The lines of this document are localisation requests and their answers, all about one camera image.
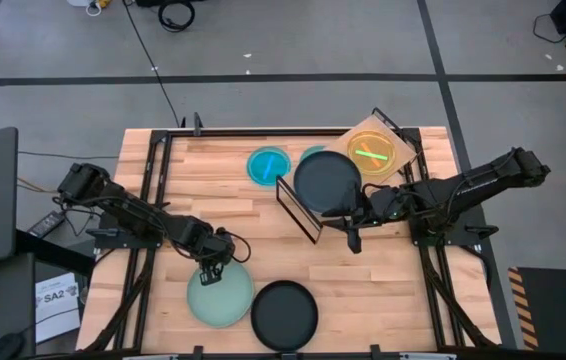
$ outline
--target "black cable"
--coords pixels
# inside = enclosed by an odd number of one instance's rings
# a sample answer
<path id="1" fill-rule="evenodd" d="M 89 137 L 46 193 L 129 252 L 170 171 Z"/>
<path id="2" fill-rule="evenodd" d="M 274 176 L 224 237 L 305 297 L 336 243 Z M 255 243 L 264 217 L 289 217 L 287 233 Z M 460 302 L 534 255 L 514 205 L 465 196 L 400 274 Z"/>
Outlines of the black cable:
<path id="1" fill-rule="evenodd" d="M 163 91 L 163 95 L 165 96 L 165 100 L 167 100 L 167 104 L 170 106 L 170 110 L 172 111 L 172 115 L 174 116 L 174 121 L 176 121 L 176 126 L 178 127 L 179 126 L 179 117 L 176 116 L 176 111 L 174 110 L 174 106 L 172 106 L 172 101 L 170 101 L 170 97 L 167 96 L 167 92 L 165 91 L 165 87 L 163 86 L 163 80 L 161 80 L 161 76 L 159 75 L 159 69 L 156 67 L 156 65 L 154 65 L 154 61 L 152 60 L 150 53 L 147 51 L 147 48 L 145 47 L 145 43 L 143 42 L 143 39 L 141 38 L 141 34 L 139 34 L 139 30 L 136 28 L 136 24 L 134 23 L 134 19 L 132 19 L 132 14 L 130 14 L 130 9 L 129 9 L 130 4 L 126 3 L 125 0 L 121 0 L 121 1 L 123 2 L 123 6 L 125 7 L 125 11 L 127 12 L 127 17 L 130 19 L 130 23 L 132 24 L 132 27 L 134 28 L 134 32 L 136 33 L 136 37 L 139 39 L 139 42 L 141 43 L 141 47 L 143 47 L 143 51 L 145 52 L 147 59 L 150 61 L 150 65 L 152 65 L 152 71 L 154 71 L 154 75 L 156 75 L 156 80 L 159 82 L 159 85 L 161 86 L 161 91 Z"/>
<path id="2" fill-rule="evenodd" d="M 107 200 L 124 201 L 125 199 L 122 199 L 118 196 L 97 196 L 97 197 L 90 198 L 90 199 L 87 199 L 87 200 L 74 202 L 74 203 L 72 203 L 72 206 L 84 206 L 84 207 L 89 208 L 93 205 L 96 205 L 97 202 L 107 201 Z M 53 197 L 52 202 L 57 204 L 57 205 L 63 205 L 63 201 L 58 196 Z"/>
<path id="3" fill-rule="evenodd" d="M 560 38 L 559 40 L 552 40 L 552 39 L 546 38 L 545 36 L 539 35 L 539 34 L 536 32 L 536 25 L 537 25 L 537 22 L 539 21 L 539 19 L 542 18 L 542 17 L 544 17 L 544 16 L 549 16 L 549 15 L 550 15 L 550 14 L 539 15 L 539 16 L 537 16 L 537 17 L 534 19 L 534 25 L 532 26 L 532 34 L 534 34 L 534 36 L 536 36 L 537 38 L 539 38 L 539 39 L 541 39 L 541 40 L 545 40 L 545 41 L 547 41 L 547 42 L 549 42 L 549 43 L 552 43 L 552 44 L 559 44 L 559 43 L 563 42 L 563 40 L 566 39 L 566 35 L 563 36 L 562 38 Z"/>
<path id="4" fill-rule="evenodd" d="M 74 159 L 74 160 L 94 160 L 94 159 L 118 159 L 118 156 L 70 156 L 63 154 L 52 154 L 52 153 L 39 153 L 33 151 L 19 151 L 19 154 L 32 155 L 32 156 L 45 156 L 45 157 L 58 157 L 62 159 Z"/>
<path id="5" fill-rule="evenodd" d="M 79 210 L 79 209 L 66 209 L 64 207 L 61 207 L 61 210 L 63 211 L 63 215 L 65 216 L 65 220 L 67 220 L 67 224 L 70 225 L 70 228 L 72 229 L 72 233 L 74 233 L 75 237 L 81 236 L 83 231 L 85 231 L 85 229 L 87 228 L 87 225 L 90 223 L 90 220 L 92 220 L 94 218 L 94 216 L 99 216 L 99 217 L 101 216 L 100 214 L 96 213 L 94 211 L 94 209 L 91 209 L 90 211 L 85 211 L 85 210 Z M 85 224 L 83 224 L 83 227 L 78 232 L 76 231 L 76 228 L 74 227 L 74 223 L 72 223 L 72 220 L 70 220 L 70 218 L 67 216 L 68 212 L 80 212 L 80 213 L 84 213 L 84 214 L 89 214 L 87 220 L 85 220 Z"/>
<path id="6" fill-rule="evenodd" d="M 361 192 L 363 194 L 365 194 L 365 191 L 367 190 L 368 187 L 373 187 L 375 189 L 381 190 L 381 189 L 389 188 L 391 186 L 390 185 L 376 185 L 376 184 L 372 184 L 372 183 L 367 183 L 367 184 L 363 185 L 363 188 L 361 188 Z"/>
<path id="7" fill-rule="evenodd" d="M 43 318 L 43 319 L 41 319 L 41 320 L 35 322 L 35 323 L 32 324 L 32 325 L 26 327 L 25 329 L 19 331 L 19 333 L 24 333 L 24 332 L 30 330 L 31 328 L 35 327 L 36 325 L 38 325 L 38 324 L 40 324 L 40 323 L 42 323 L 42 322 L 44 322 L 44 321 L 46 321 L 46 320 L 49 320 L 49 319 L 51 319 L 51 318 L 53 318 L 53 317 L 57 317 L 57 316 L 59 316 L 59 315 L 67 314 L 67 313 L 69 313 L 69 312 L 71 312 L 71 311 L 75 311 L 75 310 L 78 310 L 78 309 L 79 309 L 79 308 L 74 308 L 74 309 L 70 309 L 70 310 L 61 311 L 60 313 L 57 313 L 57 314 L 54 314 L 54 315 L 50 315 L 50 316 L 48 316 L 48 317 L 46 317 L 46 318 Z"/>
<path id="8" fill-rule="evenodd" d="M 408 195 L 416 196 L 417 198 L 423 200 L 425 203 L 427 203 L 428 206 L 432 207 L 433 209 L 436 209 L 436 211 L 443 211 L 442 209 L 439 209 L 438 206 L 432 204 L 432 202 L 428 198 L 426 198 L 425 196 L 423 196 L 423 195 L 421 195 L 417 192 L 405 191 L 405 193 L 408 194 Z"/>
<path id="9" fill-rule="evenodd" d="M 485 269 L 485 282 L 487 283 L 487 289 L 491 290 L 492 288 L 492 269 L 490 268 L 490 262 L 487 256 L 481 254 L 480 252 L 476 251 L 469 245 L 461 245 L 461 249 L 467 251 L 468 253 L 476 256 L 477 258 L 481 259 L 483 262 L 483 268 Z"/>
<path id="10" fill-rule="evenodd" d="M 163 12 L 170 5 L 183 5 L 188 8 L 188 10 L 190 11 L 190 18 L 185 24 L 177 24 L 172 21 L 172 19 L 163 16 Z M 165 31 L 171 33 L 179 33 L 192 25 L 192 23 L 194 22 L 194 17 L 196 16 L 196 11 L 194 11 L 194 6 L 192 6 L 192 3 L 187 0 L 166 0 L 161 4 L 161 6 L 159 6 L 158 15 L 159 22 L 161 23 L 161 26 Z"/>
<path id="11" fill-rule="evenodd" d="M 236 261 L 237 263 L 240 263 L 240 264 L 243 264 L 243 263 L 247 262 L 248 260 L 250 260 L 250 257 L 252 257 L 252 247 L 250 246 L 250 243 L 248 243 L 247 240 L 245 240 L 244 238 L 242 238 L 242 237 L 240 237 L 240 236 L 238 236 L 234 233 L 231 233 L 227 230 L 225 230 L 224 233 L 229 234 L 232 237 L 238 238 L 247 247 L 247 256 L 245 257 L 245 259 L 239 260 L 239 259 L 235 258 L 234 255 L 232 255 L 232 259 L 234 259 L 234 261 Z"/>

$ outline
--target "white paper sign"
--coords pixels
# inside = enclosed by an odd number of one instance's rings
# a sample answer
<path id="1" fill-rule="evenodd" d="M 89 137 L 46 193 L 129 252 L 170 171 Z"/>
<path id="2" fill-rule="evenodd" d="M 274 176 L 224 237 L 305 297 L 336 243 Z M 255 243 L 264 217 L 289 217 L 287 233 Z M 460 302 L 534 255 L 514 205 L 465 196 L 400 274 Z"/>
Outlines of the white paper sign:
<path id="1" fill-rule="evenodd" d="M 72 273 L 36 283 L 36 322 L 40 322 L 36 325 L 37 343 L 81 326 L 78 295 L 79 287 Z"/>

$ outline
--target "black wire bundle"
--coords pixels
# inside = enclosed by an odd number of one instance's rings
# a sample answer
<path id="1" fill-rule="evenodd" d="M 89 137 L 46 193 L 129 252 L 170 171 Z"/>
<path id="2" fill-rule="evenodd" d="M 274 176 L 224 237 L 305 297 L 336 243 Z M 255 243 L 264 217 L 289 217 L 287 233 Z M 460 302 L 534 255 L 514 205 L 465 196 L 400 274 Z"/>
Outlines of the black wire bundle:
<path id="1" fill-rule="evenodd" d="M 169 17 L 165 17 L 165 9 L 167 9 L 167 7 L 171 5 L 183 5 L 190 11 L 190 18 L 187 20 L 187 22 L 185 22 L 185 24 L 177 24 Z M 194 22 L 194 17 L 196 16 L 196 11 L 194 11 L 194 6 L 192 6 L 192 3 L 190 3 L 189 1 L 167 0 L 159 6 L 158 15 L 159 22 L 161 23 L 161 26 L 165 31 L 171 33 L 179 33 L 192 25 L 192 23 Z"/>

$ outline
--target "yellow black striped tape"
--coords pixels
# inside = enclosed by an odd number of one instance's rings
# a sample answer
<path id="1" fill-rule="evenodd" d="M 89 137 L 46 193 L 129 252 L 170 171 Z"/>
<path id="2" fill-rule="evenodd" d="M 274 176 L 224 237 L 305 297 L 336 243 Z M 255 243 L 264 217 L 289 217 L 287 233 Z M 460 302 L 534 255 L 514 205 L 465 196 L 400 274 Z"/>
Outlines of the yellow black striped tape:
<path id="1" fill-rule="evenodd" d="M 510 285 L 512 286 L 516 312 L 519 315 L 519 324 L 521 325 L 521 332 L 523 333 L 524 347 L 526 350 L 536 350 L 539 347 L 539 342 L 536 338 L 536 331 L 534 330 L 532 322 L 530 304 L 528 303 L 525 295 L 523 278 L 521 277 L 519 270 L 515 267 L 508 270 L 508 277 L 510 278 Z"/>

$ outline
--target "black stand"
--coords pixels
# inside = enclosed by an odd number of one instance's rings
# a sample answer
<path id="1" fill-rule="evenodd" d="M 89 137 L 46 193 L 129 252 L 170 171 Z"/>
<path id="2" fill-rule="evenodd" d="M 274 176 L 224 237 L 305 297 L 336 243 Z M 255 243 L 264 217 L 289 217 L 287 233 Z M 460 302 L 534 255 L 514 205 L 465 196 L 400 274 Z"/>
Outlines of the black stand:
<path id="1" fill-rule="evenodd" d="M 16 253 L 32 253 L 37 260 L 90 278 L 94 259 L 62 248 L 21 230 L 16 230 Z"/>

